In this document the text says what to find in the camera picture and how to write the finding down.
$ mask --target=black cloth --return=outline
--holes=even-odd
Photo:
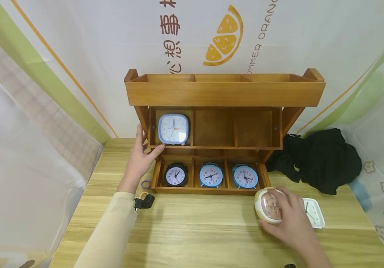
[[[274,151],[266,161],[266,169],[278,170],[292,181],[302,180],[324,194],[336,195],[339,186],[359,175],[362,161],[356,148],[345,143],[341,131],[334,128],[307,138],[286,135],[283,150]]]

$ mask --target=alarm clock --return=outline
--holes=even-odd
[[[256,189],[258,177],[251,167],[245,164],[237,164],[232,168],[232,175],[236,188]]]
[[[304,200],[305,214],[307,214],[308,220],[310,220],[312,227],[322,229],[326,225],[326,222],[324,221],[323,214],[317,200],[305,197],[302,197],[302,199]]]
[[[187,184],[187,167],[173,163],[166,168],[164,181],[170,187],[184,187]]]
[[[223,180],[223,173],[215,163],[206,163],[199,172],[201,187],[218,188]]]
[[[260,219],[272,224],[280,224],[283,219],[282,209],[277,199],[268,192],[268,189],[264,188],[257,191],[254,196],[254,209]],[[307,214],[311,226],[315,229],[322,229],[326,223],[318,202],[312,198],[302,199],[304,200],[305,214]]]
[[[158,135],[164,145],[184,145],[189,138],[189,120],[181,114],[163,115],[159,119]]]

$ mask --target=wooden shelf organizer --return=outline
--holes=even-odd
[[[172,194],[254,195],[270,187],[265,162],[282,150],[283,137],[305,107],[316,107],[326,83],[314,68],[295,74],[145,74],[130,69],[124,79],[129,104],[135,107],[155,148],[158,121],[179,113],[190,122],[185,146],[166,146],[156,160],[151,189]],[[167,166],[181,162],[188,167],[185,187],[164,185]],[[219,188],[200,186],[199,171],[206,162],[223,170]],[[243,163],[256,170],[257,189],[237,189],[232,167]]]

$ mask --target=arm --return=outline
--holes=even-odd
[[[74,267],[121,267],[137,216],[134,209],[136,189],[153,160],[164,150],[164,146],[158,146],[147,155],[144,153],[147,149],[146,144],[143,146],[144,139],[143,129],[138,125],[135,145],[131,149],[124,176]]]
[[[274,226],[259,220],[260,225],[265,231],[296,250],[308,268],[333,268],[305,214],[304,200],[285,187],[277,189],[285,196],[273,189],[269,189],[268,192],[278,200],[283,212],[283,221],[280,225]]]

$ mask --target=orange logo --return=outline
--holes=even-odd
[[[230,5],[228,11],[234,15],[226,14],[217,28],[218,34],[208,47],[204,61],[205,66],[219,66],[232,58],[242,39],[243,24],[241,16],[234,6]]]

